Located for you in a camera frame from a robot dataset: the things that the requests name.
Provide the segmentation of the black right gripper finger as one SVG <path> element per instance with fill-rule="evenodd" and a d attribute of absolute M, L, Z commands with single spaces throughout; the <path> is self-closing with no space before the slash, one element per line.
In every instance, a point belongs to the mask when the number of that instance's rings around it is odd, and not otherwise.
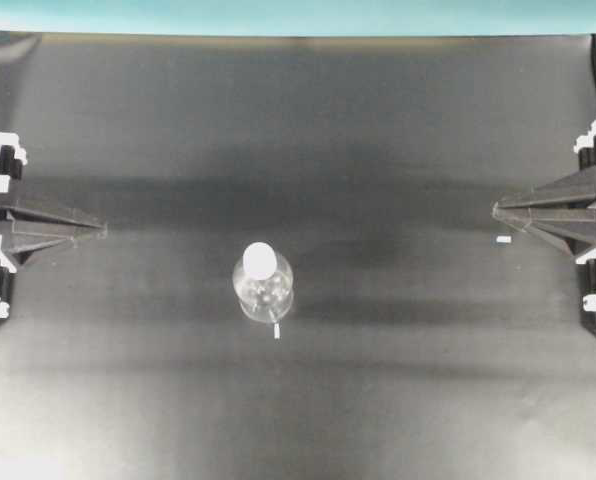
<path fill-rule="evenodd" d="M 494 204 L 493 211 L 595 207 L 596 166 L 592 166 L 551 183 L 505 196 Z"/>
<path fill-rule="evenodd" d="M 596 247 L 596 210 L 494 206 L 492 217 L 544 240 L 573 258 Z"/>

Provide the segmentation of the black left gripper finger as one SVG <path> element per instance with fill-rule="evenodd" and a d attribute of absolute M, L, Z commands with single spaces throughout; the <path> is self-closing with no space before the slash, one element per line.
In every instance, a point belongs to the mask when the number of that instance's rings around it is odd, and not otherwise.
<path fill-rule="evenodd" d="M 91 214 L 33 193 L 0 193 L 0 209 L 53 223 L 95 229 L 105 227 L 104 221 Z"/>
<path fill-rule="evenodd" d="M 107 224 L 81 225 L 13 220 L 7 230 L 7 259 L 17 268 L 104 239 Z"/>

